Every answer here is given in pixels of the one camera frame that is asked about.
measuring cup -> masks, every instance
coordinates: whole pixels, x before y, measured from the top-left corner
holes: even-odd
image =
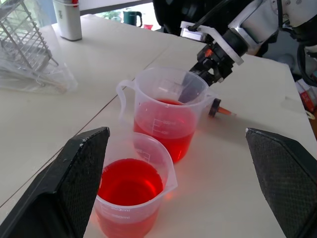
[[[150,201],[135,206],[111,204],[97,195],[95,211],[102,231],[109,238],[142,238],[151,230],[163,196],[177,187],[172,159],[154,138],[140,133],[111,136],[104,167],[127,158],[150,164],[161,178],[163,191]]]
[[[122,86],[135,90],[133,130],[161,142],[174,163],[181,160],[204,107],[215,99],[207,83],[196,74],[180,69],[146,69],[134,81],[123,80],[116,88],[121,101],[121,121],[126,107]]]

red liquid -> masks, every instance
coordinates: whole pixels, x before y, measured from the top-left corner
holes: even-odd
[[[98,196],[112,204],[133,206],[145,203],[163,191],[157,171],[148,163],[123,159],[104,168]],[[102,216],[96,210],[102,231],[110,238],[142,238],[148,233],[158,214],[156,210],[145,220],[119,224]]]
[[[158,101],[182,105],[172,100]],[[195,115],[189,108],[167,108],[155,102],[145,102],[137,110],[133,130],[162,143],[176,163],[188,151],[195,132]]]

table surface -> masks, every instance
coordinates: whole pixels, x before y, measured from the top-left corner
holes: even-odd
[[[133,80],[153,66],[189,69],[204,46],[91,15],[82,17],[82,28],[80,42],[59,39],[79,82],[76,92],[0,94],[5,115],[0,118],[0,222],[38,170],[77,132],[108,126],[112,136],[124,133],[115,92],[121,80]],[[257,57],[243,59],[223,83],[211,87],[222,106],[238,116],[210,119],[204,112],[188,154],[175,165],[179,186],[164,198],[147,237],[285,237],[260,190],[245,129],[298,140],[314,157],[316,140],[288,67]],[[134,93],[124,91],[126,118],[132,121]],[[103,237],[95,213],[85,237]]]

plastic bag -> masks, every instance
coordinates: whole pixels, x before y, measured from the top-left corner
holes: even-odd
[[[40,0],[0,5],[0,88],[52,94],[77,88]]]

wire rack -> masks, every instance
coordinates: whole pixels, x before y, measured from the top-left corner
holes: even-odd
[[[34,71],[44,70],[50,60],[58,66],[24,0],[0,5],[0,46],[8,60]]]

